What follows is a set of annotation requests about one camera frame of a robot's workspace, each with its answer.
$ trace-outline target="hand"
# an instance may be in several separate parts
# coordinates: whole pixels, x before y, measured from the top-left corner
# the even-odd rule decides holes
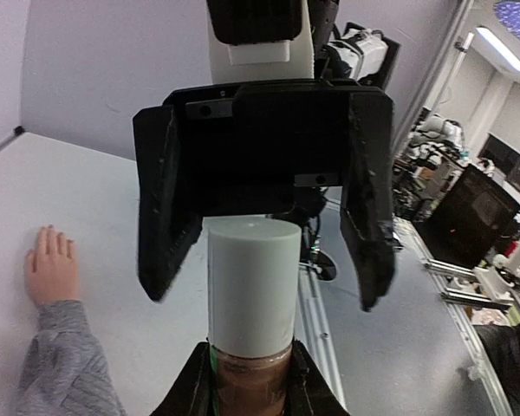
[[[52,225],[41,228],[36,249],[26,256],[25,282],[37,306],[80,300],[75,243]]]

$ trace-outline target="gray striped sleeve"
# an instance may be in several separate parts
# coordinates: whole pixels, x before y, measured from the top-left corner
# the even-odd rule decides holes
[[[39,332],[25,358],[14,414],[127,415],[81,302],[56,302],[39,309]]]

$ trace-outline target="black holder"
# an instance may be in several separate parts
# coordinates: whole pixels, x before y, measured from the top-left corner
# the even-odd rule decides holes
[[[362,308],[394,273],[393,102],[353,81],[268,81],[172,93],[133,119],[139,279],[168,291],[204,217],[293,210],[303,188],[342,186],[341,233]]]
[[[215,386],[214,377],[210,344],[201,342],[151,416],[213,416],[211,393]],[[299,341],[293,341],[285,415],[348,416]]]

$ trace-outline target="fingers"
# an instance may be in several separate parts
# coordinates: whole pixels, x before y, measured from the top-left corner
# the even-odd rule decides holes
[[[58,233],[58,253],[62,256],[68,254],[68,240],[63,232]]]
[[[35,273],[36,272],[36,263],[35,263],[35,251],[29,250],[27,256],[25,256],[25,270],[27,273]]]
[[[58,253],[58,237],[55,233],[54,226],[50,225],[48,228],[48,244],[49,249],[47,251],[48,254],[57,254]]]
[[[36,244],[36,252],[39,256],[44,256],[48,250],[48,244],[46,242],[48,237],[48,230],[44,227],[38,233],[38,242]]]
[[[75,249],[75,241],[68,240],[68,258],[77,260],[77,250]]]

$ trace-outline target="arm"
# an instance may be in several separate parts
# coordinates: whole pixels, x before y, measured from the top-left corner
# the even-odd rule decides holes
[[[16,415],[126,415],[79,300],[73,242],[51,227],[38,240],[27,255],[26,282],[39,307],[39,332],[24,362]]]

